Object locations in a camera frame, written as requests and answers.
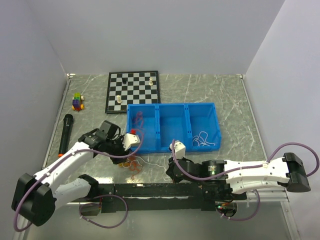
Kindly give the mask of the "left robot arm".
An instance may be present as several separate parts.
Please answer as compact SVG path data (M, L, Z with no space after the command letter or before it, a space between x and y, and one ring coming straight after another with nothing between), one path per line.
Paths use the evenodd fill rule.
M120 134L120 127L105 120L100 128L95 128L80 136L73 147L43 170L30 175L23 174L17 182L11 208L15 211L13 226L17 232L18 217L29 224L41 226L55 210L77 199L93 201L100 198L99 182L82 174L66 184L66 179L81 165L97 155L109 157L113 164L125 163L141 138L135 132Z

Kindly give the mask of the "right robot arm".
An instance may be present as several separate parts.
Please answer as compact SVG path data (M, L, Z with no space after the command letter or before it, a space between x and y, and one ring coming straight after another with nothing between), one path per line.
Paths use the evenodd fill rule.
M303 161L294 153L266 161L207 160L195 163L181 158L168 160L166 174L174 183L208 182L218 184L219 196L230 199L234 194L264 188L285 188L292 193L311 190Z

